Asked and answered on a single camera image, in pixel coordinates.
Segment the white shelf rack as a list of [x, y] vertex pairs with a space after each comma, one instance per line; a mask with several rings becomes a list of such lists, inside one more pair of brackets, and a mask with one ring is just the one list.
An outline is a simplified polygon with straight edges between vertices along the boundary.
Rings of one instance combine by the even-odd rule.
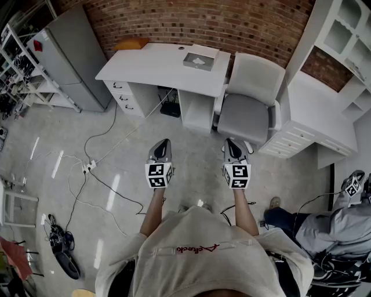
[[31, 107], [43, 104], [51, 108], [81, 109], [62, 91], [46, 68], [31, 53], [27, 41], [35, 35], [17, 35], [7, 24], [0, 35], [0, 94]]

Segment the white hutch desk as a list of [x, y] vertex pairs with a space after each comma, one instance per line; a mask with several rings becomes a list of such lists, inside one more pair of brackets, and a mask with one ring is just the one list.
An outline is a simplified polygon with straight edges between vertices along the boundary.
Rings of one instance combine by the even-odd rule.
[[[369, 6], [368, 0], [316, 0], [286, 68], [279, 95], [282, 126], [261, 153], [288, 159], [316, 143], [318, 168], [324, 168], [358, 151], [354, 122], [371, 109]], [[303, 71], [314, 49], [352, 73], [340, 91]]]

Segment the black router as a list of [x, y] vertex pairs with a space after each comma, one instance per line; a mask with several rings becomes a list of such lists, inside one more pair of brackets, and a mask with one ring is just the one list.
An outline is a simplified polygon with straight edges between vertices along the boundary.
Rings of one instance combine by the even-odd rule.
[[158, 86], [158, 97], [160, 104], [160, 113], [175, 118], [180, 118], [181, 110], [179, 103], [179, 94], [177, 89], [164, 86]]

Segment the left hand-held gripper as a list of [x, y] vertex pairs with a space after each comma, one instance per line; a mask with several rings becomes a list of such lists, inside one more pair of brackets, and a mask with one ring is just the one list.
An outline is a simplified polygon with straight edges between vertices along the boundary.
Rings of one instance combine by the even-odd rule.
[[156, 143], [148, 153], [145, 164], [146, 179], [150, 188], [167, 188], [174, 175], [172, 145], [169, 139]]

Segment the grey tray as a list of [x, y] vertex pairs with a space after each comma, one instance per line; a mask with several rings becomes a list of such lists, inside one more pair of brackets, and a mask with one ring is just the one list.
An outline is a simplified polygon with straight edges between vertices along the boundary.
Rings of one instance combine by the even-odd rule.
[[215, 57], [199, 55], [188, 52], [183, 59], [183, 65], [186, 67], [196, 68], [199, 70], [211, 71], [215, 62]]

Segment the person's right forearm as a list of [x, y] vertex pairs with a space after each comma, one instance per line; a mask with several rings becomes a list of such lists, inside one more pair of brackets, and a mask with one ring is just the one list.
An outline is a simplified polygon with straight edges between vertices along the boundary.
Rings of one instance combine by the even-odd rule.
[[235, 200], [235, 221], [236, 226], [249, 233], [251, 236], [258, 236], [259, 230], [256, 220], [252, 215], [245, 193], [242, 189], [233, 189]]

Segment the person's left forearm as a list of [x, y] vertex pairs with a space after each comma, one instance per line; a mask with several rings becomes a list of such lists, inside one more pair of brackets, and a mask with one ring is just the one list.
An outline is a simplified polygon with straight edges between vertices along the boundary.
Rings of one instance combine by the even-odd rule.
[[150, 205], [140, 228], [140, 233], [149, 237], [161, 224], [165, 188], [154, 190]]

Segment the grey office chair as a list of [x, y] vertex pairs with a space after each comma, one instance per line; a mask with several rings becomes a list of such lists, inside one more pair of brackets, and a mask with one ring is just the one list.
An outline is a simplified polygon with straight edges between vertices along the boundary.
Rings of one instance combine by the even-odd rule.
[[243, 141], [250, 154], [253, 145], [264, 145], [270, 131], [282, 128], [277, 96], [285, 73], [270, 60], [237, 52], [229, 82], [214, 108], [218, 133]]

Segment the white desk with drawers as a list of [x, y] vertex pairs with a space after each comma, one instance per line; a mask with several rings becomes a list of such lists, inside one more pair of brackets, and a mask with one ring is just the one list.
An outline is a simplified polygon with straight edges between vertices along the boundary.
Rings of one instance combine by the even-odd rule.
[[160, 104], [158, 86], [177, 89], [184, 127], [209, 133], [222, 93], [230, 54], [218, 51], [211, 71], [183, 65], [188, 52], [206, 55], [194, 46], [148, 43], [139, 50], [119, 50], [96, 75], [122, 111], [146, 118]]

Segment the black floor device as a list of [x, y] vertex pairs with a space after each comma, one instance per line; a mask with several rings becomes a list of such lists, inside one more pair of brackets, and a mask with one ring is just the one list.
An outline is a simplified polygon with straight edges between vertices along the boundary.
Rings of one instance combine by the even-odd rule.
[[75, 248], [74, 237], [71, 232], [65, 231], [56, 222], [52, 214], [48, 214], [50, 223], [49, 244], [52, 252], [63, 271], [73, 280], [80, 278], [80, 269], [72, 257]]

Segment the orange cushion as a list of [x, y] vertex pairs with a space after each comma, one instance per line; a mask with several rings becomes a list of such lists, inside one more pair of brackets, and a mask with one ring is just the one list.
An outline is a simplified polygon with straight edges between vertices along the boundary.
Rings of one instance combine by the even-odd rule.
[[150, 42], [150, 39], [147, 37], [131, 37], [125, 38], [122, 41], [118, 42], [113, 50], [139, 50], [142, 49]]

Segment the red cloth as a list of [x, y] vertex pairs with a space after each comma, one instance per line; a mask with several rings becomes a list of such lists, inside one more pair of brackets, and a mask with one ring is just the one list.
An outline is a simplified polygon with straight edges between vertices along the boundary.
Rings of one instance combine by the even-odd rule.
[[16, 244], [15, 241], [7, 241], [0, 236], [0, 250], [5, 253], [8, 263], [15, 267], [22, 281], [32, 275], [24, 247]]

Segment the beige t-shirt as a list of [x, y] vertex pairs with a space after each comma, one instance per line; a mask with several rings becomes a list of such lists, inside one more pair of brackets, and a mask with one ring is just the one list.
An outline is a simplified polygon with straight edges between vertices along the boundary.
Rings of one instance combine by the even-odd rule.
[[307, 254], [281, 229], [251, 236], [207, 209], [169, 212], [149, 236], [137, 233], [114, 245], [96, 277], [97, 297], [108, 297], [114, 279], [134, 261], [133, 277], [121, 281], [119, 296], [194, 297], [229, 289], [250, 297], [286, 297], [271, 258], [281, 255], [305, 297], [314, 276]]

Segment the white stool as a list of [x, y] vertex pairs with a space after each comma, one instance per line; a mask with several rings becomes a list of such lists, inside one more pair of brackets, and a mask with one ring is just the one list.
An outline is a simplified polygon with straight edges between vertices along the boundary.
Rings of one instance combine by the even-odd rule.
[[36, 228], [36, 224], [22, 224], [14, 222], [15, 199], [28, 200], [38, 202], [38, 197], [18, 193], [13, 189], [14, 186], [19, 185], [19, 182], [10, 182], [0, 175], [0, 225], [14, 226], [23, 228]]

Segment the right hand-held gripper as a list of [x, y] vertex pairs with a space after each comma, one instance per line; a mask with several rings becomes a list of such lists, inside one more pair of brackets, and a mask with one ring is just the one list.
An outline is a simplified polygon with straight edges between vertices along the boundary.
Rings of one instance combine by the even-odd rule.
[[246, 189], [251, 178], [251, 164], [244, 142], [227, 138], [224, 142], [223, 177], [230, 189]]

